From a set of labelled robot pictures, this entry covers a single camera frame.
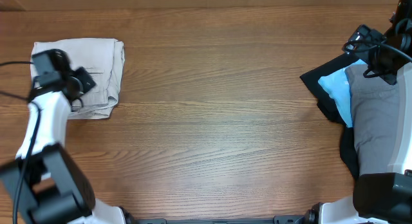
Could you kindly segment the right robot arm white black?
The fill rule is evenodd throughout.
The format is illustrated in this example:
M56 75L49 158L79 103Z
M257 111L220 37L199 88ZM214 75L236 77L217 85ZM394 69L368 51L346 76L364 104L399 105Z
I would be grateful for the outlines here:
M324 116L343 126L353 194L318 203L300 223L411 222L411 0L384 33L360 25L342 55L301 76Z

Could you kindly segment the beige shorts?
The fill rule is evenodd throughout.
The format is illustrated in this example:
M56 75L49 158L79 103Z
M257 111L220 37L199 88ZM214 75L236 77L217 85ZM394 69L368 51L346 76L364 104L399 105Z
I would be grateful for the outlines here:
M80 38L55 42L35 42L32 53L60 49L68 55L70 66L79 67L91 75L96 86L81 96L83 103L75 101L70 119L109 118L118 104L126 61L124 43L117 39Z

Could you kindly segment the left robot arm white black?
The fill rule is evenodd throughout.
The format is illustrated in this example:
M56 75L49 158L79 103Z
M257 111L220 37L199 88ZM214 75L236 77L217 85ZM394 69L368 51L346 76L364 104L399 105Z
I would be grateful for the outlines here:
M30 118L15 160L1 166L1 181L13 200L13 222L134 223L122 207L96 199L92 186L65 151L73 101L95 87L90 74L73 70L65 51L32 55L37 72L25 99Z

